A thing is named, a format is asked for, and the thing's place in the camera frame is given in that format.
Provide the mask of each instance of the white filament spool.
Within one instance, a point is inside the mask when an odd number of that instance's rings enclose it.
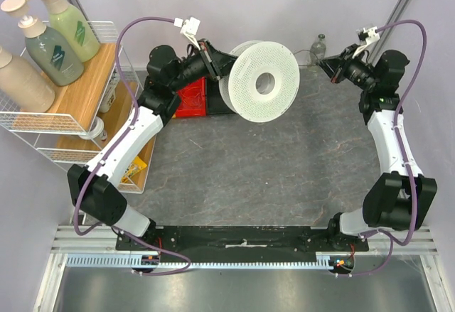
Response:
[[[299,65],[284,45],[257,41],[247,43],[236,48],[244,50],[241,50],[227,79],[228,97],[225,99],[223,96],[226,93],[222,96],[226,105],[232,106],[233,111],[244,119],[270,122],[283,115],[296,98],[300,82]]]
[[[230,54],[235,55],[235,56],[240,56],[245,50],[247,50],[249,47],[252,45],[259,43],[261,41],[248,41],[244,42],[242,44],[239,44],[237,47],[231,50]],[[223,79],[221,79],[219,82],[219,87],[220,87],[220,94],[225,102],[225,104],[235,112],[235,108],[232,105],[232,102],[230,101],[229,98],[229,76],[225,76]]]

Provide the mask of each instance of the aluminum frame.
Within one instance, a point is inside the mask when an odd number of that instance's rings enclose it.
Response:
[[[81,230],[87,229],[88,226],[81,227]],[[395,232],[396,237],[404,237],[406,232]],[[61,225],[55,234],[54,243],[52,245],[48,265],[45,269],[45,274],[41,282],[41,287],[33,308],[34,312],[52,311],[55,305],[55,300],[58,295],[58,290],[61,285],[63,272],[66,266],[77,267],[77,261],[72,261],[68,265],[68,258],[77,258],[77,255],[88,254],[93,258],[102,259],[108,257],[117,258],[132,258],[136,259],[138,255],[157,255],[155,251],[117,251],[115,244],[117,236],[113,233],[108,226],[101,226],[94,229],[90,234],[79,237],[74,232],[73,226]],[[369,252],[356,253],[357,256],[362,257],[376,257],[388,253],[390,246],[389,239],[386,235],[376,235],[368,240],[370,246]],[[318,259],[326,259],[332,256],[348,255],[344,252],[318,252],[316,256]],[[406,247],[397,246],[394,249],[393,256],[407,256],[419,255],[424,267],[424,275],[428,281],[434,305],[438,312],[455,312],[454,302],[451,292],[444,278],[444,270],[441,267],[439,255],[437,253],[436,245],[434,244],[428,227],[422,227],[417,230],[412,238],[411,243]],[[179,264],[172,264],[162,266],[162,268],[178,267]],[[99,265],[99,267],[118,268],[115,262]],[[213,269],[225,268],[219,267],[219,264],[198,264],[195,268],[200,269]],[[253,264],[252,266],[239,266],[239,268],[251,269],[262,268],[261,264]],[[270,269],[286,269],[293,268],[289,264],[278,264],[276,266],[269,266]]]
[[[411,0],[398,0],[385,25],[398,21],[403,16],[403,13],[405,12],[410,2]],[[395,28],[387,29],[381,34],[381,39],[375,44],[375,46],[371,50],[370,55],[367,58],[368,62],[376,62],[379,59],[380,53],[385,47],[385,44],[389,40],[394,29]]]

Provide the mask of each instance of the spool hole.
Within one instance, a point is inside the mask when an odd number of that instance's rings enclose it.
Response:
[[[269,72],[261,74],[256,80],[256,90],[259,94],[267,95],[275,88],[275,78]]]

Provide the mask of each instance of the red crate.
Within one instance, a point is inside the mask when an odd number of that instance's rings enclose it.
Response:
[[[176,112],[177,118],[204,117],[206,115],[205,78],[193,82],[177,93],[182,99]]]

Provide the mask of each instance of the beige pump bottle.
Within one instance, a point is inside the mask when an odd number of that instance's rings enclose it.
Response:
[[[54,89],[27,60],[0,46],[0,90],[27,112],[43,113],[55,99]]]

